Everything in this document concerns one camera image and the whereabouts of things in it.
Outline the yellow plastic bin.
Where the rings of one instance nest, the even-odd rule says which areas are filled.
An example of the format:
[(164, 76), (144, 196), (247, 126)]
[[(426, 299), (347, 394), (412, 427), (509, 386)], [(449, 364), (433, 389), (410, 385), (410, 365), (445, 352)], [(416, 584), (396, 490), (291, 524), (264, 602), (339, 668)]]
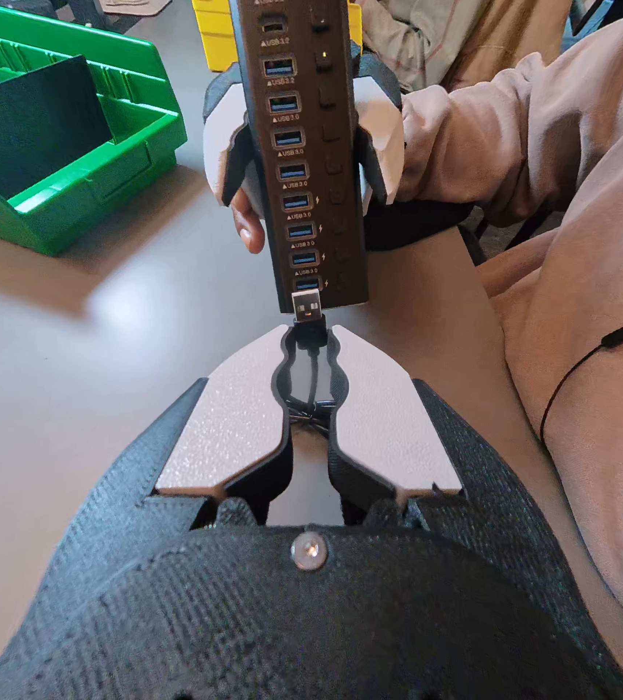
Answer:
[(192, 1), (206, 63), (213, 73), (223, 73), (238, 61), (229, 1)]

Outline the person's right forearm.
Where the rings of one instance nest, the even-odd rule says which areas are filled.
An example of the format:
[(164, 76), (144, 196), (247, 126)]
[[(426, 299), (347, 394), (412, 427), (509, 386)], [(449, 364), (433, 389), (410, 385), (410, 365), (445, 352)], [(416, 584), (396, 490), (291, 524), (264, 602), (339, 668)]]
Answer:
[(493, 223), (565, 207), (623, 154), (623, 19), (545, 66), (537, 53), (491, 81), (403, 99), (397, 199), (477, 204)]

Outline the black multi-port usb hub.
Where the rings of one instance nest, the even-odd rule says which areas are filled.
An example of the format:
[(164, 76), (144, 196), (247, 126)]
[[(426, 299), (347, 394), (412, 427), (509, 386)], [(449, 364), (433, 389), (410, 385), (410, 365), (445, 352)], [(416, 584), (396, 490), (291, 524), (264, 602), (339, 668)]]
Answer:
[(358, 116), (345, 1), (233, 1), (267, 240), (281, 312), (369, 299)]

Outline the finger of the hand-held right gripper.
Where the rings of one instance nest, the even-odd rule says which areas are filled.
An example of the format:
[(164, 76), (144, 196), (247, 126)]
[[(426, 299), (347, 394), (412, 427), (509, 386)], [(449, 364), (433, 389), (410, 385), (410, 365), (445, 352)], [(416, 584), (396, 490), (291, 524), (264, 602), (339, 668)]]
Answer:
[(403, 102), (396, 75), (375, 54), (351, 44), (353, 108), (351, 137), (353, 213), (368, 213), (375, 199), (394, 203), (405, 162)]
[(218, 74), (204, 94), (204, 170), (219, 205), (229, 207), (253, 160), (246, 95), (238, 62)]

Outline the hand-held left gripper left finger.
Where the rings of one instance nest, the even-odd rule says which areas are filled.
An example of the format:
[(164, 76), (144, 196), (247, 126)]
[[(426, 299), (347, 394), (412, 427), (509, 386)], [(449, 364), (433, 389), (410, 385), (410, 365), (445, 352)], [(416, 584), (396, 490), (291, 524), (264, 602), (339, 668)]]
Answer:
[(279, 325), (223, 361), (155, 482), (155, 494), (244, 500), (259, 524), (293, 476), (293, 329)]

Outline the black bin divider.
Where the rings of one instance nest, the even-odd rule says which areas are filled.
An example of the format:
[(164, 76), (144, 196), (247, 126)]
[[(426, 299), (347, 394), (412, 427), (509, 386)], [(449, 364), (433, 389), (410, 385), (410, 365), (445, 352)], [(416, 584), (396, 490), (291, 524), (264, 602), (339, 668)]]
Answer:
[(9, 199), (113, 134), (83, 55), (0, 82), (0, 195)]

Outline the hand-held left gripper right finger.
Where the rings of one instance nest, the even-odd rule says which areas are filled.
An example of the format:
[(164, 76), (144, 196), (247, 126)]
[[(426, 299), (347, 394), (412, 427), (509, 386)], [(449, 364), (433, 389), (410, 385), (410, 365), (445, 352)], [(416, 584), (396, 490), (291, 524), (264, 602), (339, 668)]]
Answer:
[(341, 325), (328, 332), (334, 407), (328, 477), (344, 522), (362, 522), (378, 501), (405, 511), (412, 498), (464, 490), (452, 458), (409, 373)]

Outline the beige cloth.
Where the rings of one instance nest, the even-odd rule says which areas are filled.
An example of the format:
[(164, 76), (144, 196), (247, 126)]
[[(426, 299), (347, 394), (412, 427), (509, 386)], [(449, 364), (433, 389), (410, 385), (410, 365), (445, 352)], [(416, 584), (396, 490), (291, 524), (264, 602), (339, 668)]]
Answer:
[(570, 1), (356, 1), (363, 47), (407, 94), (491, 81), (530, 54), (560, 54)]

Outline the person's right hand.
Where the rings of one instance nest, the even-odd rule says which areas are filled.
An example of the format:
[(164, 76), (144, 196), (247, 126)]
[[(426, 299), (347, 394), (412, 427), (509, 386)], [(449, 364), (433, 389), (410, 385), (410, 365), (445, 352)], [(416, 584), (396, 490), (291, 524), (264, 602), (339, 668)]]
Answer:
[(243, 188), (237, 190), (229, 208), (237, 234), (247, 251), (254, 255), (261, 253), (265, 245), (266, 232), (260, 216)]

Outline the person's beige sweatshirt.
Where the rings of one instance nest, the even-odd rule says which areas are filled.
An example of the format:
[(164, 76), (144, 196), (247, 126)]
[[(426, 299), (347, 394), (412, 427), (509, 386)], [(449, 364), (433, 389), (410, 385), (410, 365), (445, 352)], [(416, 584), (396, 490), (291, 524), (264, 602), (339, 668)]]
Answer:
[[(537, 428), (566, 371), (623, 326), (623, 135), (556, 230), (482, 268), (512, 379)], [(544, 439), (589, 554), (623, 607), (623, 343), (564, 380)]]

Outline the green plastic bin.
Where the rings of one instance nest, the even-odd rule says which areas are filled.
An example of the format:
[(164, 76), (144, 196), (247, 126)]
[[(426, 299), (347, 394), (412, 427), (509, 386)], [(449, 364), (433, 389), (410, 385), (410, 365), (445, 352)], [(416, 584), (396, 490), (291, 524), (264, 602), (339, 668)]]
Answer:
[(113, 138), (14, 197), (0, 239), (55, 256), (176, 165), (185, 124), (158, 48), (0, 7), (0, 82), (83, 55)]

